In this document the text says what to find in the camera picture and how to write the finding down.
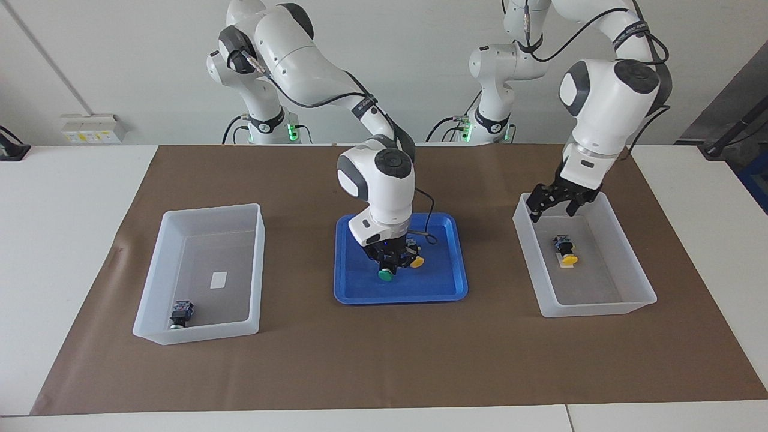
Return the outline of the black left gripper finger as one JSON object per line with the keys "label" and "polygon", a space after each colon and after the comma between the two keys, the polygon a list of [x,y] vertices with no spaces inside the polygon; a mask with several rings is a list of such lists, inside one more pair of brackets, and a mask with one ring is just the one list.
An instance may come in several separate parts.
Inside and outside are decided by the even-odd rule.
{"label": "black left gripper finger", "polygon": [[556,185],[538,184],[527,198],[527,208],[529,209],[529,218],[532,223],[537,223],[543,213],[549,208],[559,204],[560,189]]}
{"label": "black left gripper finger", "polygon": [[575,216],[579,208],[594,202],[599,194],[600,192],[584,192],[574,195],[566,208],[566,214],[570,217]]}

